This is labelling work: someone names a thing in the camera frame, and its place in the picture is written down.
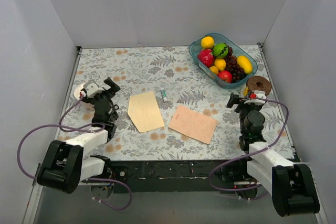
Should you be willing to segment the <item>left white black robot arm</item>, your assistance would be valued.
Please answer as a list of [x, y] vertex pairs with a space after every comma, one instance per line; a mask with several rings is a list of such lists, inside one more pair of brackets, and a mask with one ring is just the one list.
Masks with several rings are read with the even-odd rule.
[[96, 147], [108, 143], [116, 132], [118, 105], [112, 98], [120, 87], [106, 78], [108, 89], [89, 81], [82, 86], [80, 101], [94, 107], [92, 126], [84, 133], [66, 141], [54, 140], [50, 143], [45, 158], [37, 175], [37, 182], [49, 188], [71, 194], [78, 184], [92, 176], [100, 182], [111, 178], [112, 170], [105, 165], [106, 158], [87, 154]]

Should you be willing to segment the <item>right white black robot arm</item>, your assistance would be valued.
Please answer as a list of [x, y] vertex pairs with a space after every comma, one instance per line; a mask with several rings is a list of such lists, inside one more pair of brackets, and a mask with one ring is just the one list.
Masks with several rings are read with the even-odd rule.
[[278, 215], [317, 214], [320, 203], [308, 165], [294, 163], [267, 145], [263, 137], [265, 117], [260, 112], [266, 103], [263, 91], [243, 98], [231, 93], [227, 108], [235, 107], [240, 121], [240, 149], [250, 160], [238, 166], [238, 176], [257, 179], [270, 193]]

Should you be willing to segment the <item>beige paper envelope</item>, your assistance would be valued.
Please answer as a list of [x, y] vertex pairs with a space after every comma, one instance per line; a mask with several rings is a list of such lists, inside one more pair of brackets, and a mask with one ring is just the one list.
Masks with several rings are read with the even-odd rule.
[[128, 116], [140, 133], [164, 126], [153, 91], [130, 96]]

